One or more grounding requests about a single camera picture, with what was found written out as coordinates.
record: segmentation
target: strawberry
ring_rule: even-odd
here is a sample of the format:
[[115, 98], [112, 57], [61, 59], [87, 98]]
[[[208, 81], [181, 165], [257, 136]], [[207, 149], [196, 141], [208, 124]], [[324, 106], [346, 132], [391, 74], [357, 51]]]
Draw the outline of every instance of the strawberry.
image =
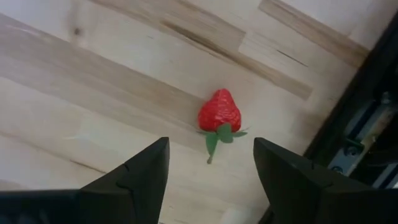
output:
[[207, 151], [210, 155], [207, 163], [211, 164], [218, 140], [232, 143], [234, 137], [247, 133], [238, 132], [241, 128], [241, 112], [235, 105], [227, 89], [217, 90], [213, 97], [201, 108], [198, 115], [199, 128], [206, 135]]

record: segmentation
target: red strawberry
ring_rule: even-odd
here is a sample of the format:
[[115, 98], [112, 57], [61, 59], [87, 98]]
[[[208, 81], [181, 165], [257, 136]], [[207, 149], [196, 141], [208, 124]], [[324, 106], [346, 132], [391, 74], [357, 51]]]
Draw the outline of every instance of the red strawberry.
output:
[[200, 129], [206, 134], [206, 147], [210, 155], [207, 160], [211, 164], [218, 140], [232, 143], [234, 137], [241, 137], [247, 133], [239, 131], [241, 128], [241, 112], [236, 107], [231, 93], [227, 89], [220, 89], [201, 108], [198, 115]]
[[241, 128], [241, 112], [236, 107], [231, 93], [227, 89], [220, 89], [201, 108], [198, 115], [200, 129], [217, 131], [225, 123], [231, 124], [232, 132]]

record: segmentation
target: light wood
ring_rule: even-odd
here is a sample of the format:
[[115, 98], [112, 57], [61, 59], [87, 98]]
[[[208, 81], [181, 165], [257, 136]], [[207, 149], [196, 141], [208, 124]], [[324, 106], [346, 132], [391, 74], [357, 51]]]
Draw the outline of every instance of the light wood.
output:
[[[253, 138], [303, 154], [398, 7], [310, 2], [0, 1], [0, 189], [81, 187], [169, 136], [160, 222], [256, 223]], [[196, 117], [218, 88], [249, 134], [209, 166]]]

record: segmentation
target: black metal frame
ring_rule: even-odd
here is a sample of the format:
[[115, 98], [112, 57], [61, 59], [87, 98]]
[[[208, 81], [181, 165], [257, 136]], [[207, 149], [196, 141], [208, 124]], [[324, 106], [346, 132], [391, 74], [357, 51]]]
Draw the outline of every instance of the black metal frame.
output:
[[[376, 188], [398, 181], [398, 117], [360, 159], [360, 143], [376, 118], [398, 99], [398, 14], [371, 51], [304, 154], [315, 163]], [[259, 223], [273, 223], [268, 209]]]

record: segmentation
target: wooden surface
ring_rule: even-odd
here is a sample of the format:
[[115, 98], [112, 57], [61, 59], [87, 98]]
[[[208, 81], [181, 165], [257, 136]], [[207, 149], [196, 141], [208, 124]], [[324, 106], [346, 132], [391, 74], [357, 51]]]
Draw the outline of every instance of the wooden surface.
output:
[[[81, 187], [169, 136], [164, 224], [256, 223], [262, 136], [302, 154], [393, 0], [0, 1], [0, 189]], [[207, 165], [200, 106], [228, 88], [249, 134]]]

